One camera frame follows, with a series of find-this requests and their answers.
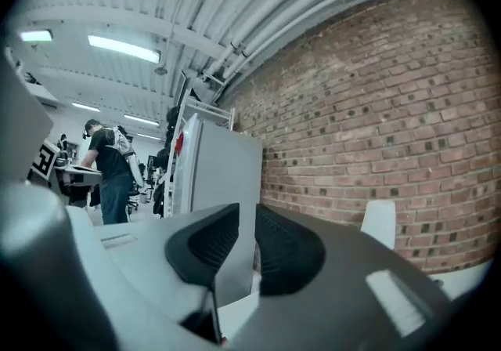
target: blue jeans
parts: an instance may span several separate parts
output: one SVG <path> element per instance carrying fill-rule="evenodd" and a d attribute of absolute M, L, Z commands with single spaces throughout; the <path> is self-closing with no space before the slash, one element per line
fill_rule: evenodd
<path fill-rule="evenodd" d="M 129 174 L 117 175 L 99 184 L 101 192 L 101 210 L 104 224 L 127 222 L 128 192 L 132 189 L 132 178 Z"/>

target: red object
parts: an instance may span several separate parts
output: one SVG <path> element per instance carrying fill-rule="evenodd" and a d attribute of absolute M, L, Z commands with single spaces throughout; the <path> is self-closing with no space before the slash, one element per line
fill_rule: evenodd
<path fill-rule="evenodd" d="M 174 148 L 174 152 L 179 156 L 179 154 L 181 153 L 181 148 L 182 148 L 182 141 L 184 140 L 184 135 L 183 133 L 181 132 L 181 134 L 179 135 L 178 137 L 178 140 L 175 141 L 175 148 Z"/>

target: black t-shirt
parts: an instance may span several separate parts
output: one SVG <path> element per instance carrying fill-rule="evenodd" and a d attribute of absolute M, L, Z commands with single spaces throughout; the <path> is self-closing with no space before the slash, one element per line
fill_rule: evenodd
<path fill-rule="evenodd" d="M 88 149 L 99 152 L 96 164 L 97 169 L 103 174 L 103 181 L 118 175 L 131 174 L 131 169 L 125 157 L 118 150 L 106 145 L 110 145 L 110 141 L 106 137 L 104 128 L 92 134 L 91 144 Z"/>

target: refrigerator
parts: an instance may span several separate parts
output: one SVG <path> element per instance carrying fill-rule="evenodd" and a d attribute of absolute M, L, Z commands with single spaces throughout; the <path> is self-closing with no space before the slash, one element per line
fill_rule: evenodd
<path fill-rule="evenodd" d="M 224 306 L 251 293 L 262 144 L 198 114 L 186 122 L 182 136 L 173 182 L 174 215 L 240 204 L 239 237 L 215 281 L 218 306 Z"/>

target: rectangular light fixture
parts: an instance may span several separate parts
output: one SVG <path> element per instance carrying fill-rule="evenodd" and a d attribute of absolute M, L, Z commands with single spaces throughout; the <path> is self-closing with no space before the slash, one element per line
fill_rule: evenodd
<path fill-rule="evenodd" d="M 52 32 L 47 29 L 43 31 L 20 32 L 20 37 L 24 42 L 51 42 Z"/>
<path fill-rule="evenodd" d="M 88 36 L 88 43 L 91 46 L 128 54 L 129 56 L 138 57 L 139 59 L 150 61 L 151 63 L 158 64 L 160 62 L 159 52 L 154 52 L 153 50 L 144 49 L 128 43 L 114 41 L 113 39 L 101 38 L 100 36 L 90 34 Z"/>
<path fill-rule="evenodd" d="M 138 132 L 138 135 L 139 136 L 144 136 L 145 138 L 160 140 L 160 138 L 157 138 L 156 136 L 144 135 L 144 134 L 140 134 L 139 132 Z"/>
<path fill-rule="evenodd" d="M 86 109 L 90 111 L 97 111 L 101 113 L 100 109 L 96 109 L 95 107 L 90 107 L 90 106 L 85 106 L 84 104 L 79 104 L 79 103 L 72 103 L 75 107 L 78 107 L 79 109 Z"/>
<path fill-rule="evenodd" d="M 159 126 L 159 124 L 156 122 L 156 121 L 150 121 L 150 120 L 145 120 L 144 118 L 139 118 L 139 117 L 134 117 L 134 116 L 128 116 L 126 114 L 124 114 L 124 117 L 125 118 L 128 118 L 129 120 L 134 120 L 134 121 L 139 121 L 139 122 L 144 122 L 146 124 L 151 124 L 151 125 L 155 125 L 155 126 Z"/>

